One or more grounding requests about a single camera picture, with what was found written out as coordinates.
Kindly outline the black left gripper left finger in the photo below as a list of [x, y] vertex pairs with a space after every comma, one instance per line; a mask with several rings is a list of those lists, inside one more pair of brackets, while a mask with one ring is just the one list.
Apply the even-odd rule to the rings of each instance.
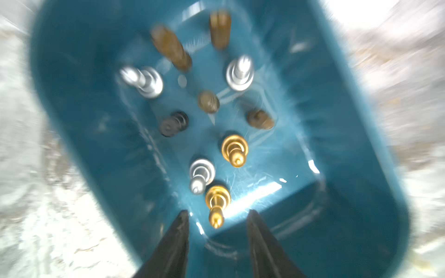
[[172, 222], [150, 259], [135, 278], [184, 278], [189, 252], [189, 212], [182, 210]]

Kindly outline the gold chess pawn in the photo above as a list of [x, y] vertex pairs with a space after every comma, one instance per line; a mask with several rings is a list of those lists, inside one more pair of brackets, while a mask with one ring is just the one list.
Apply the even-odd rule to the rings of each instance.
[[221, 153], [233, 167], [240, 168], [246, 163], [249, 153], [248, 142], [240, 135], [229, 135], [221, 144]]

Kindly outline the dark bronze chess piece front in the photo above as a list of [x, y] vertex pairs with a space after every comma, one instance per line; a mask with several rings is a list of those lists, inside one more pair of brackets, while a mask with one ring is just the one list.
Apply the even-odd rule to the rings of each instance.
[[207, 114], [215, 114], [220, 108], [220, 102], [215, 93], [206, 90], [198, 95], [198, 107]]

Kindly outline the gold chess piece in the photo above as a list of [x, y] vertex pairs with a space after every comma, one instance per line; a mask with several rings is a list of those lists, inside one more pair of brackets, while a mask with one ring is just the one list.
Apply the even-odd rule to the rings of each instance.
[[209, 223], [214, 229], [219, 229], [224, 225], [224, 211], [231, 204], [232, 198], [229, 190], [222, 185], [210, 187], [205, 195], [205, 202], [208, 206]]

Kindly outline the silver chess pawn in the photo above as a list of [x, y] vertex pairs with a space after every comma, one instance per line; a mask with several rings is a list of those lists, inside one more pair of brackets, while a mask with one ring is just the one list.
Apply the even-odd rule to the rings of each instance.
[[190, 165], [190, 190], [195, 195], [201, 195], [216, 176], [215, 165], [207, 159], [197, 159]]

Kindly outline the bronze rook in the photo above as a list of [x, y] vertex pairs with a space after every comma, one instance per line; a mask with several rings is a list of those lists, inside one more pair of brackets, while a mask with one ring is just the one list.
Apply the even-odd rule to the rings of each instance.
[[164, 25], [156, 25], [150, 36], [157, 51], [166, 57], [180, 71], [187, 72], [192, 67], [192, 59], [176, 34]]

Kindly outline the dark chess piece beside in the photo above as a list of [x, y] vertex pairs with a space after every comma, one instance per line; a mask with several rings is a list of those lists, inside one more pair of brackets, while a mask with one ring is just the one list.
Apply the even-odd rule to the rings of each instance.
[[189, 126], [188, 115], [183, 111], [176, 111], [162, 121], [159, 130], [165, 137], [173, 137], [185, 131]]

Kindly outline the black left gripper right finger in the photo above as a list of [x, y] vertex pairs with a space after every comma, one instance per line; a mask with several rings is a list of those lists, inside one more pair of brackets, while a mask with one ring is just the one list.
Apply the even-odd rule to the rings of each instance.
[[246, 223], [255, 278], [305, 277], [292, 263], [257, 211], [249, 211]]

